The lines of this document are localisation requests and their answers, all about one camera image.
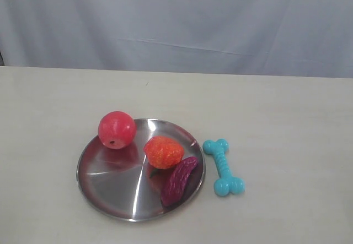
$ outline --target fabric backdrop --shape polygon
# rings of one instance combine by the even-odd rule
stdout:
[[[0,0],[9,66],[353,78],[353,0]]]

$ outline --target table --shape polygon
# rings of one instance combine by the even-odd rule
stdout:
[[[113,110],[226,138],[246,193],[217,170],[185,208],[148,223],[93,210],[76,166]],[[0,243],[353,243],[353,80],[0,68]]]

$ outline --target metal plate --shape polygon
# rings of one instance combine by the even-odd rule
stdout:
[[[201,188],[206,171],[201,147],[186,130],[155,119],[136,119],[135,123],[135,139],[124,149],[108,149],[98,136],[92,139],[80,157],[76,173],[81,192],[95,209],[132,222],[158,218],[185,205]],[[143,152],[146,142],[155,135],[177,140],[185,149],[184,158],[195,156],[199,161],[181,201],[167,208],[162,206],[160,194],[171,171],[150,178],[153,167]]]

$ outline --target strawberry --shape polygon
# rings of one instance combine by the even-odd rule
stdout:
[[[181,162],[184,148],[174,139],[164,136],[151,138],[143,148],[149,164],[157,169],[169,169]]]

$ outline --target blue bone toy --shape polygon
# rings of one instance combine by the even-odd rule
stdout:
[[[234,177],[229,169],[225,153],[229,150],[229,144],[225,139],[219,139],[216,142],[207,140],[202,148],[208,155],[215,159],[218,174],[220,178],[213,185],[215,193],[218,196],[226,196],[229,192],[240,194],[245,191],[245,185],[242,179]]]

